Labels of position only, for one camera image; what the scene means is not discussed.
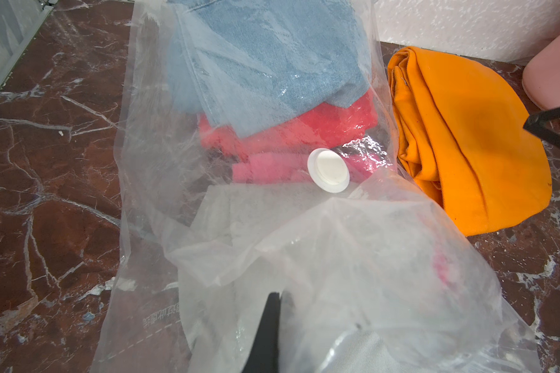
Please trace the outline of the orange trousers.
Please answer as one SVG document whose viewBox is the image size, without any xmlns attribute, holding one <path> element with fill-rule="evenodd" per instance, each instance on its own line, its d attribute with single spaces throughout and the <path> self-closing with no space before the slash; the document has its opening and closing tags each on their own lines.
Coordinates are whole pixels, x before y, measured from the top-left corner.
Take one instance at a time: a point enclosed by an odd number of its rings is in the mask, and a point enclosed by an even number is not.
<svg viewBox="0 0 560 373">
<path fill-rule="evenodd" d="M 528 112 L 497 72 L 422 48 L 392 56 L 387 77 L 398 159 L 466 236 L 519 225 L 550 204 L 552 175 Z"/>
</svg>

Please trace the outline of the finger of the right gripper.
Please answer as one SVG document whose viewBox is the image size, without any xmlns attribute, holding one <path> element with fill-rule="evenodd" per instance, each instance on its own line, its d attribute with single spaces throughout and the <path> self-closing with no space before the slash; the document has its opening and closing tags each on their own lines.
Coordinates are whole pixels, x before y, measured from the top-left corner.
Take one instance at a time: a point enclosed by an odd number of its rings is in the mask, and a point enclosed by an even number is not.
<svg viewBox="0 0 560 373">
<path fill-rule="evenodd" d="M 560 150 L 560 131 L 555 128 L 556 122 L 560 122 L 560 107 L 533 113 L 524 122 L 523 129 Z"/>
</svg>

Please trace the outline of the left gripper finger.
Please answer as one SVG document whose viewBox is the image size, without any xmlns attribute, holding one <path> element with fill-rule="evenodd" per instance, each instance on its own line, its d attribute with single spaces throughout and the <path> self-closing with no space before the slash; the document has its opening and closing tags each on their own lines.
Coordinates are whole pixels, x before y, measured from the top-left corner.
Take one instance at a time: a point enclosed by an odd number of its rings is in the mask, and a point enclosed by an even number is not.
<svg viewBox="0 0 560 373">
<path fill-rule="evenodd" d="M 270 293 L 242 373 L 278 373 L 278 332 L 281 295 Z"/>
</svg>

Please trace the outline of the clear plastic vacuum bag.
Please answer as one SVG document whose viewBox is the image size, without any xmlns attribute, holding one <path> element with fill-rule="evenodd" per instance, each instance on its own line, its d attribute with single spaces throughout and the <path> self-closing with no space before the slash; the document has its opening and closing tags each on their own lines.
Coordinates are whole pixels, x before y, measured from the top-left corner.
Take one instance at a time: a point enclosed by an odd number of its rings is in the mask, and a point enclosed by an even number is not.
<svg viewBox="0 0 560 373">
<path fill-rule="evenodd" d="M 93 372 L 538 372 L 404 174 L 372 1 L 137 1 Z"/>
</svg>

